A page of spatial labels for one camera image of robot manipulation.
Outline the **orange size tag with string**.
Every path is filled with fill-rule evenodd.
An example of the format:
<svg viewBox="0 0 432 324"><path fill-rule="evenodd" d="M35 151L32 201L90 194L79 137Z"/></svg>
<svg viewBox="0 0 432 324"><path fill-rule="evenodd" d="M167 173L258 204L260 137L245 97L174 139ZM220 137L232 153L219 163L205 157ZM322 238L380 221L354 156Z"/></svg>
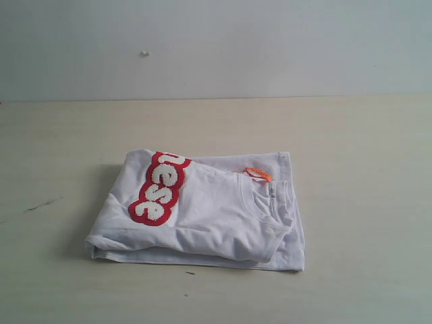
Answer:
<svg viewBox="0 0 432 324"><path fill-rule="evenodd" d="M244 173L248 176L257 179L258 181L272 182L273 178L270 174L253 167L245 167Z"/></svg>

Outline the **white t-shirt with red lettering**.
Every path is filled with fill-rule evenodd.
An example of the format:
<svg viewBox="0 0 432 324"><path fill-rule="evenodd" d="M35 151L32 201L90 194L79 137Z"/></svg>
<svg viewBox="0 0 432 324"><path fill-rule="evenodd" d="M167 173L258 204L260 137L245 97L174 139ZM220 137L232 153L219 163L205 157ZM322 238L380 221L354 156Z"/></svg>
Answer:
<svg viewBox="0 0 432 324"><path fill-rule="evenodd" d="M260 169L273 178L244 173ZM304 231L287 152L126 155L85 245L94 259L302 271Z"/></svg>

